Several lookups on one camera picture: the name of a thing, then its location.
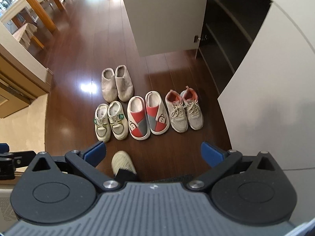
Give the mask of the white green sneaker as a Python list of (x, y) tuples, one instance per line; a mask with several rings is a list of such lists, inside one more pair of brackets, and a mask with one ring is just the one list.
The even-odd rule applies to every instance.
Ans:
[(119, 101), (113, 101), (108, 108), (108, 120), (114, 137), (124, 140), (128, 136), (128, 120)]
[(108, 120), (109, 105), (102, 103), (97, 106), (94, 113), (95, 134), (99, 141), (108, 142), (111, 135), (110, 124)]

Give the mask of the grey pink sneaker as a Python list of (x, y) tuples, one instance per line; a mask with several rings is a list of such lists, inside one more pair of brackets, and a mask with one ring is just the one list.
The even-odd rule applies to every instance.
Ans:
[(171, 89), (165, 97), (165, 102), (172, 128), (178, 133), (186, 132), (188, 129), (188, 120), (182, 97)]
[(200, 130), (203, 127), (203, 114), (196, 91), (186, 86), (186, 89), (181, 92), (181, 97), (190, 127), (195, 131)]

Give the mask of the red white plush slipper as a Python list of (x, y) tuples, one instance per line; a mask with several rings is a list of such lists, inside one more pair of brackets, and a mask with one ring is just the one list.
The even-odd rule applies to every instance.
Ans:
[(151, 132), (154, 135), (164, 134), (170, 122), (162, 97), (157, 91), (150, 91), (145, 96), (145, 104)]

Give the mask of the beige quilted slipper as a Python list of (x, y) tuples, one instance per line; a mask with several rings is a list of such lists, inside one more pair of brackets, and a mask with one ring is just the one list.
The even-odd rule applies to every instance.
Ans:
[(125, 65), (119, 65), (115, 70), (115, 82), (118, 97), (122, 102), (128, 102), (134, 93), (133, 83)]
[(101, 74), (101, 91), (106, 102), (111, 103), (118, 98), (115, 73), (112, 68), (105, 68)]

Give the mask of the red grey plush slipper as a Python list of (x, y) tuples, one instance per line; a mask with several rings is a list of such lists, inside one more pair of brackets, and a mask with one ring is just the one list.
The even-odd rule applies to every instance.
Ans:
[(127, 114), (131, 136), (135, 140), (146, 140), (150, 136), (151, 130), (149, 128), (144, 100), (141, 96), (134, 96), (129, 100)]

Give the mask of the wooden bench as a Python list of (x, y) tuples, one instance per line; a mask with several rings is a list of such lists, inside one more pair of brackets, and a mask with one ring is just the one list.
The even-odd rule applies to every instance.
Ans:
[(27, 50), (33, 41), (40, 49), (44, 49), (44, 45), (35, 36), (37, 27), (31, 23), (25, 23), (12, 36)]

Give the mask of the white shoe cabinet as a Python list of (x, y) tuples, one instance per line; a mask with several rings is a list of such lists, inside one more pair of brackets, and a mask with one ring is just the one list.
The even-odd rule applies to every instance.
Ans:
[(195, 50), (233, 149), (314, 168), (314, 0), (207, 0)]

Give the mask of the white cabinet door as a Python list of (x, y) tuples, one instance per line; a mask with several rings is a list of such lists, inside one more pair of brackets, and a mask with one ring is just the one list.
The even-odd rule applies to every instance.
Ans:
[(140, 56), (199, 46), (207, 0), (123, 0)]

